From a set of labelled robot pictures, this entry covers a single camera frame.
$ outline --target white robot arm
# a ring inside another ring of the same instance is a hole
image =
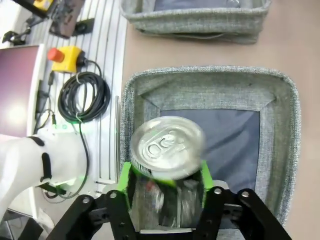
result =
[[[0,144],[0,220],[25,189],[83,178],[87,160],[76,133],[48,133]]]

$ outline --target screw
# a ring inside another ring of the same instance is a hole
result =
[[[89,199],[88,197],[86,197],[86,198],[84,198],[84,199],[82,200],[82,202],[83,202],[84,204],[87,204],[88,202],[90,202],[90,199]]]
[[[242,197],[247,198],[249,197],[249,193],[247,191],[244,191],[242,194]]]
[[[216,189],[214,190],[214,193],[215,193],[215,194],[221,194],[221,193],[222,193],[222,191],[221,191],[221,189],[220,189],[220,188],[216,188]]]
[[[114,199],[117,196],[117,194],[115,192],[110,194],[110,198]]]

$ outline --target beige table surface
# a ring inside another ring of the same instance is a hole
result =
[[[274,0],[257,44],[148,37],[128,26],[124,83],[139,71],[186,65],[257,66],[296,83],[302,110],[298,178],[286,226],[294,240],[320,239],[320,1]]]

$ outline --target monitor screen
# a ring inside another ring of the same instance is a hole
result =
[[[39,46],[0,49],[0,137],[26,137]]]

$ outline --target red button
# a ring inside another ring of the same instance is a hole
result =
[[[65,55],[62,51],[60,51],[56,48],[51,48],[48,51],[47,58],[51,61],[54,61],[57,63],[62,63],[63,60],[65,59]]]

